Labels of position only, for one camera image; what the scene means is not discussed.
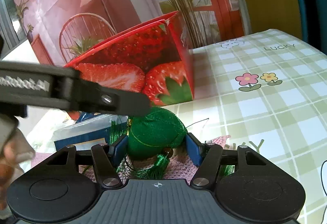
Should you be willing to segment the gloved left hand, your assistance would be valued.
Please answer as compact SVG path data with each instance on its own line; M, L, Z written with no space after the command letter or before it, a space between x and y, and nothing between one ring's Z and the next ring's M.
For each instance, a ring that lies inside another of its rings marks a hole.
M32 160L34 149L18 128L18 119L1 114L1 218L8 216L7 189L23 174L20 163Z

